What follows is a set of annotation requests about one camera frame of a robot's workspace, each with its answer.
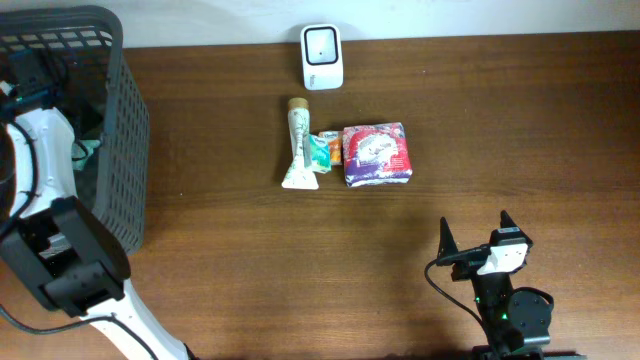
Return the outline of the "orange tissue pack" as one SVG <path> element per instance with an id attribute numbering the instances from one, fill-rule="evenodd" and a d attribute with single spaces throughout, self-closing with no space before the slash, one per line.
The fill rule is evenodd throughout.
<path id="1" fill-rule="evenodd" d="M 341 131 L 323 131 L 319 136 L 325 139 L 329 145 L 330 162 L 332 166 L 342 164 L 342 132 Z"/>

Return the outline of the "green tissue pack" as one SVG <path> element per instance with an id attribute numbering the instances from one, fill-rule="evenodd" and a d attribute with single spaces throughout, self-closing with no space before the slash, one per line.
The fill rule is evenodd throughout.
<path id="1" fill-rule="evenodd" d="M 329 142 L 323 137 L 311 135 L 309 138 L 310 168 L 317 173 L 331 171 Z"/>

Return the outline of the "white bamboo print tube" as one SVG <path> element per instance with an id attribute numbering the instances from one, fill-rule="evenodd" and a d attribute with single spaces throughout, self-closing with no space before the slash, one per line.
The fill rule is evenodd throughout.
<path id="1" fill-rule="evenodd" d="M 305 165 L 305 143 L 309 136 L 310 112 L 306 99 L 296 97 L 288 101 L 288 125 L 292 146 L 292 163 L 281 183 L 285 189 L 317 190 L 314 172 Z"/>

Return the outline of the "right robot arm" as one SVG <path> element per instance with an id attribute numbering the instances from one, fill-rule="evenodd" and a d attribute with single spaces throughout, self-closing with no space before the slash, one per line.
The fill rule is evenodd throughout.
<path id="1" fill-rule="evenodd" d="M 506 211 L 489 241 L 478 247 L 457 248 L 448 222 L 440 219 L 440 241 L 430 266 L 452 268 L 451 279 L 469 281 L 477 310 L 472 311 L 443 292 L 446 299 L 462 308 L 479 323 L 487 339 L 485 346 L 471 351 L 473 359 L 542 359 L 542 347 L 549 344 L 553 297 L 531 287 L 515 288 L 511 276 L 526 266 L 533 241 Z"/>

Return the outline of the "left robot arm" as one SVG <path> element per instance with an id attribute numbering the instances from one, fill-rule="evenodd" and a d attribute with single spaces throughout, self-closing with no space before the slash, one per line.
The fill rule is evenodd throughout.
<path id="1" fill-rule="evenodd" d="M 71 323 L 48 328 L 24 324 L 32 335 L 92 326 L 128 359 L 191 359 L 145 306 L 131 281 L 128 257 L 116 237 L 79 200 L 77 151 L 90 154 L 59 104 L 66 99 L 66 67 L 44 49 L 8 57 L 13 82 L 5 85 L 3 127 L 11 141 L 15 193 L 1 226 L 1 257 L 32 296 Z"/>

